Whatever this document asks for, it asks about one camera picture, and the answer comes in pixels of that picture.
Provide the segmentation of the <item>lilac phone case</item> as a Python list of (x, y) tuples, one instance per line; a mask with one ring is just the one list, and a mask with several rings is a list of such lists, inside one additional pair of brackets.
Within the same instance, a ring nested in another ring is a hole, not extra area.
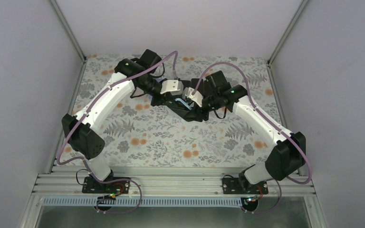
[(151, 99), (151, 106), (157, 106), (157, 99), (154, 97)]

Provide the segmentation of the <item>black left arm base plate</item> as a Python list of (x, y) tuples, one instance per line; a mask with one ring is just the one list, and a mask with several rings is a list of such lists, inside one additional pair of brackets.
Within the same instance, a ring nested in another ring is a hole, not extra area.
[(84, 194), (128, 194), (130, 178), (113, 177), (113, 180), (117, 181), (102, 184), (91, 176), (85, 177), (81, 191)]

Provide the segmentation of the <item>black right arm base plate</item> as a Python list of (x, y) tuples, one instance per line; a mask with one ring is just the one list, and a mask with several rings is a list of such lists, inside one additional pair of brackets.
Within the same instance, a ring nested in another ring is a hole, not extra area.
[(221, 179), (223, 194), (268, 194), (267, 182), (259, 182), (257, 184), (249, 184), (248, 181), (240, 178), (226, 175)]

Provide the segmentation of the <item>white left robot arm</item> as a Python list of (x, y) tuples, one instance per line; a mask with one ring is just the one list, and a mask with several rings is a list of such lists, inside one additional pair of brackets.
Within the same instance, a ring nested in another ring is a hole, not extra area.
[[(173, 80), (159, 81), (153, 72), (170, 58), (173, 59)], [(126, 96), (139, 88), (155, 101), (175, 103), (183, 94), (183, 83), (177, 78), (176, 62), (178, 51), (172, 51), (165, 57), (147, 49), (140, 58), (122, 59), (114, 68), (106, 85), (92, 100), (76, 114), (62, 117), (65, 134), (61, 149), (56, 154), (58, 165), (81, 160), (95, 181), (94, 186), (101, 192), (113, 187), (112, 170), (101, 156), (105, 141), (98, 131), (103, 121), (116, 105)]]

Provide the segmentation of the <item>light blue phone case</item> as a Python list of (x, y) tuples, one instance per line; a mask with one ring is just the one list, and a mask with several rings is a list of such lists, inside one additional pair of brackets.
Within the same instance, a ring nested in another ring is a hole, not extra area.
[(180, 104), (182, 104), (183, 105), (183, 107), (186, 109), (186, 110), (188, 110), (188, 111), (190, 111), (190, 110), (192, 110), (192, 107), (187, 103), (187, 102), (185, 102), (183, 99), (181, 99), (181, 98), (176, 98), (175, 99), (175, 101), (176, 102), (178, 102), (178, 103), (180, 103)]

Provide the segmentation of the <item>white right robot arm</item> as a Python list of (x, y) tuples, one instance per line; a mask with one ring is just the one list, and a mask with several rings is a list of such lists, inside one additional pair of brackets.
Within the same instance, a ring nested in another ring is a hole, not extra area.
[(243, 193), (251, 193), (257, 184), (269, 179), (281, 181), (306, 164), (305, 136), (301, 132), (292, 133), (271, 118), (252, 100), (245, 87), (231, 86), (221, 71), (207, 76), (204, 83), (210, 89), (208, 96), (192, 88), (185, 92), (203, 114), (226, 107), (260, 133), (272, 147), (263, 163), (252, 165), (239, 174), (238, 186)]

